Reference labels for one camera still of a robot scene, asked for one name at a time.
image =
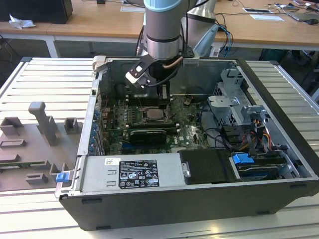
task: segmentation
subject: blue tab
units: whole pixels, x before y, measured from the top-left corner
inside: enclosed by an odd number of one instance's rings
[[[70,173],[58,173],[56,175],[55,181],[57,183],[67,183],[69,182],[69,175]]]
[[[255,161],[248,157],[248,153],[236,153],[233,157],[234,163],[254,163]]]

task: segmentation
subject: metal workbench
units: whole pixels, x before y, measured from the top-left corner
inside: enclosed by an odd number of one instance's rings
[[[248,64],[319,154],[318,105],[280,66]],[[56,122],[67,116],[83,121],[94,78],[92,59],[33,58],[20,63],[0,90],[0,120],[19,115],[21,122],[34,123],[27,108],[36,100],[46,102]],[[259,104],[253,90],[248,91]],[[274,215],[85,232],[54,197],[54,190],[0,192],[0,238],[319,238],[319,194],[297,199]]]

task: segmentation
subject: warning label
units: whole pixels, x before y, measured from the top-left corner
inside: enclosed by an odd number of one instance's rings
[[[121,189],[160,186],[156,160],[121,161],[119,178]]]

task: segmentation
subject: table leg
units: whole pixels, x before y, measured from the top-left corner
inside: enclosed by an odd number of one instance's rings
[[[50,52],[51,57],[60,57],[59,50],[55,46],[55,42],[53,39],[45,40],[48,50]]]
[[[93,42],[89,41],[88,44],[89,44],[90,53],[91,54],[95,53],[95,50],[94,50],[94,47],[93,47]]]

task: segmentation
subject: blue cable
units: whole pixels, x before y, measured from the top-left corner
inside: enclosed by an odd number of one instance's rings
[[[229,40],[229,46],[228,46],[228,50],[227,50],[227,52],[225,53],[225,55],[224,55],[224,57],[226,57],[227,56],[227,54],[228,54],[228,52],[229,52],[229,50],[230,50],[230,46],[231,46],[231,37],[230,37],[230,34],[229,34],[229,32],[224,28],[224,27],[222,27],[221,25],[218,25],[226,34],[227,34],[227,36],[228,36],[228,40]]]

